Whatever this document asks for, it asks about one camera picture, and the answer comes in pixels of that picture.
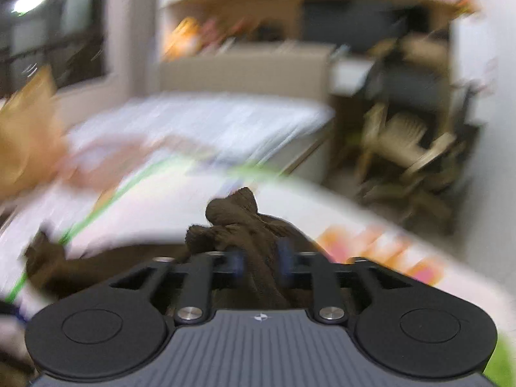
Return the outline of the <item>brown corduroy dotted garment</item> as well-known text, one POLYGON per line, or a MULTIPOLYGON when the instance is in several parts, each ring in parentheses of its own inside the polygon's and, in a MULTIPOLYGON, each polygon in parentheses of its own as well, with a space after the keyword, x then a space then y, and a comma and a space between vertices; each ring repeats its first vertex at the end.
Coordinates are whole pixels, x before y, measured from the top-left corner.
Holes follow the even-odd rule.
POLYGON ((39 230, 25 250, 25 273, 32 287, 62 299, 155 257, 170 257, 184 263, 196 254, 241 249, 246 256, 244 281, 236 289, 217 290, 213 295, 215 308, 308 308, 308 292, 288 290, 275 280, 279 239, 290 241, 298 252, 317 249, 299 229, 281 218, 259 213, 248 187, 212 200, 206 206, 205 216, 210 224, 190 226, 182 241, 132 240, 122 245, 104 245, 99 253, 79 259, 67 258, 64 246, 52 242, 45 230, 39 230))

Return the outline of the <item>cartoon animal play mat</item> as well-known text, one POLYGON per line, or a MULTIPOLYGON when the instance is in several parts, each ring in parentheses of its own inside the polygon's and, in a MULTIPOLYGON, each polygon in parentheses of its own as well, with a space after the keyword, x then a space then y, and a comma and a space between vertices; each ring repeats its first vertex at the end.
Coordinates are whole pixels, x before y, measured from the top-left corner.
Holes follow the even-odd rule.
POLYGON ((349 199, 259 168, 208 167, 176 157, 138 170, 107 196, 62 182, 34 191, 1 231, 1 296, 27 317, 47 304, 25 275, 25 248, 40 227, 73 257, 127 239, 182 241, 189 226, 205 224, 212 199, 245 186, 262 213, 290 222, 334 260, 363 256, 483 308, 499 332, 485 373, 514 385, 515 301, 500 285, 349 199))

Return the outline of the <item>beige office chair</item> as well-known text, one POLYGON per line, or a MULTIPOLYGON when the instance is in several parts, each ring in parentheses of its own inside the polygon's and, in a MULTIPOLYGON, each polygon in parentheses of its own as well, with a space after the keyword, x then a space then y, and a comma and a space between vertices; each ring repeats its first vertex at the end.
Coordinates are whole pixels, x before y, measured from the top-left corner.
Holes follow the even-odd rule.
POLYGON ((360 89, 364 115, 355 175, 364 203, 402 201, 407 227, 423 213, 446 233, 457 223, 453 195, 477 131, 466 119, 474 86, 451 81, 447 42, 408 35, 371 50, 375 62, 360 89))

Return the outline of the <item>pink gift box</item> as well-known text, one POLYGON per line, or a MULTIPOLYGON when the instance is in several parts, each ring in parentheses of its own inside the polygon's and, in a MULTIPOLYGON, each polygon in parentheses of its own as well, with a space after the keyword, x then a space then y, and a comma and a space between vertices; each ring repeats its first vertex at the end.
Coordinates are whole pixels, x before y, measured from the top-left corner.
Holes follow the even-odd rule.
POLYGON ((157 140, 145 138, 97 139, 59 163, 58 176, 69 185, 106 191, 118 186, 160 149, 191 154, 199 144, 169 135, 157 140))

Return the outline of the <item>beige padded headboard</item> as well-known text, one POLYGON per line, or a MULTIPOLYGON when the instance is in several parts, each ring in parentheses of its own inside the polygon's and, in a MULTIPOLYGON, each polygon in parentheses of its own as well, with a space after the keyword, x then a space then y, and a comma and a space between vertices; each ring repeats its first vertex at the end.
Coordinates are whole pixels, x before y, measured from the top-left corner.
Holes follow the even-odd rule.
POLYGON ((161 91, 268 94, 325 102, 332 45, 296 41, 242 44, 223 53, 164 61, 161 91))

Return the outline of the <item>brown paper bag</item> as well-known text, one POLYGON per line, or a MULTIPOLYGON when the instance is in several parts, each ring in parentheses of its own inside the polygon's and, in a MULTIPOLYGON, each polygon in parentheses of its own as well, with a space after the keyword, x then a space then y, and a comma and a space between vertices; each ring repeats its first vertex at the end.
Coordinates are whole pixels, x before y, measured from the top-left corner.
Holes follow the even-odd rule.
POLYGON ((68 152, 52 69, 38 69, 1 106, 1 200, 51 181, 68 152))

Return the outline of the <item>black monitor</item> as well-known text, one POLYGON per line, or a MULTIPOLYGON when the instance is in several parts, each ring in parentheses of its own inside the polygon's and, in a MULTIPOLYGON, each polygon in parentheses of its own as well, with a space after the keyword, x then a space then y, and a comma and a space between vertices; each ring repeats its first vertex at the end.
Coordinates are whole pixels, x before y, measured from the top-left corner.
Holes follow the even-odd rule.
POLYGON ((388 38, 428 32, 430 12, 422 5, 387 0, 327 0, 303 4, 302 40, 345 45, 366 53, 388 38))

